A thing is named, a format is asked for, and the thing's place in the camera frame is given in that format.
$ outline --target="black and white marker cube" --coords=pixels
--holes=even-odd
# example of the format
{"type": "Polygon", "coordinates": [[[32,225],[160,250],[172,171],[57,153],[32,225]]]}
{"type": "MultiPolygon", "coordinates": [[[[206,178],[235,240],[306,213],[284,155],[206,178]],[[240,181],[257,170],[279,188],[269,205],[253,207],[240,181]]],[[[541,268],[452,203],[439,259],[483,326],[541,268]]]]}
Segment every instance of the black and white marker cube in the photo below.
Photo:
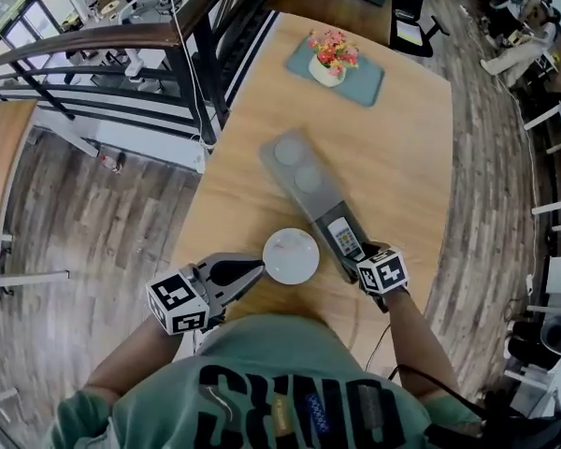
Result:
{"type": "Polygon", "coordinates": [[[384,294],[408,282],[403,255],[389,248],[357,263],[357,270],[368,293],[384,294]]]}
{"type": "Polygon", "coordinates": [[[179,271],[158,274],[146,284],[146,290],[151,312],[168,334],[208,326],[208,303],[179,271]]]}

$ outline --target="pink flowers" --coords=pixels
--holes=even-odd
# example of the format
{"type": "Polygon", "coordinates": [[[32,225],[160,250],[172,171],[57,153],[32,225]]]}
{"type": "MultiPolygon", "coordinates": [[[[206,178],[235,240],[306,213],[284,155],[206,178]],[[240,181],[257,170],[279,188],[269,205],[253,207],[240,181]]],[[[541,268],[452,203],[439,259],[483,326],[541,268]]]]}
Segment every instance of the pink flowers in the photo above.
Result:
{"type": "Polygon", "coordinates": [[[312,30],[309,32],[308,46],[332,76],[343,75],[345,68],[349,66],[357,67],[359,50],[354,44],[347,42],[347,36],[340,30],[326,30],[324,39],[319,39],[312,30]]]}
{"type": "Polygon", "coordinates": [[[331,50],[324,50],[318,53],[318,60],[321,64],[330,65],[335,58],[335,54],[331,50]]]}

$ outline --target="gray tray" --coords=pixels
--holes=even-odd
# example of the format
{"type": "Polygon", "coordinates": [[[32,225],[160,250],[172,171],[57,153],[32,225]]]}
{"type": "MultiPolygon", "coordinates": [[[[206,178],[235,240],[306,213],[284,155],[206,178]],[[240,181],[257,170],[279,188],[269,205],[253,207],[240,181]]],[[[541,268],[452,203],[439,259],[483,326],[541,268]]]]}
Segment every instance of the gray tray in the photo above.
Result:
{"type": "MultiPolygon", "coordinates": [[[[295,49],[286,66],[300,77],[315,81],[320,85],[308,70],[312,55],[313,51],[308,47],[308,39],[305,38],[295,49]]],[[[348,68],[345,80],[328,90],[349,98],[363,107],[372,107],[376,103],[381,89],[384,70],[361,54],[357,58],[357,63],[359,68],[348,68]]]]}

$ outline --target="bottle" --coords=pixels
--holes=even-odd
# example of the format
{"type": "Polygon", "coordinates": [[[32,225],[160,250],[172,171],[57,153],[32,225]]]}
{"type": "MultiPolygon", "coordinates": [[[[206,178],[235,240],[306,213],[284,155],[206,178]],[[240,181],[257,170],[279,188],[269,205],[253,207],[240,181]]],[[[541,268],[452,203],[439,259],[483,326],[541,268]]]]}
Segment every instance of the bottle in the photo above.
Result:
{"type": "Polygon", "coordinates": [[[121,165],[119,165],[117,163],[117,161],[114,158],[112,158],[111,156],[108,156],[107,154],[100,153],[97,158],[98,158],[98,160],[100,160],[100,163],[102,164],[102,166],[104,168],[107,168],[110,171],[112,171],[112,173],[120,173],[121,172],[121,165]]]}

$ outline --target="green t-shirt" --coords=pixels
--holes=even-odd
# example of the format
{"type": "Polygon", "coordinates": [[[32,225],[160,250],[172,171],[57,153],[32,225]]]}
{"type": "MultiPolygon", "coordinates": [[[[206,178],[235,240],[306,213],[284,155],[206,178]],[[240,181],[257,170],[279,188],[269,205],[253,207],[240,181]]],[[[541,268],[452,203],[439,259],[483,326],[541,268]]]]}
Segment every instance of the green t-shirt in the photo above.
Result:
{"type": "Polygon", "coordinates": [[[221,326],[195,356],[169,364],[119,399],[63,401],[55,448],[427,447],[431,424],[476,417],[455,398],[425,406],[364,372],[330,329],[296,316],[221,326]]]}

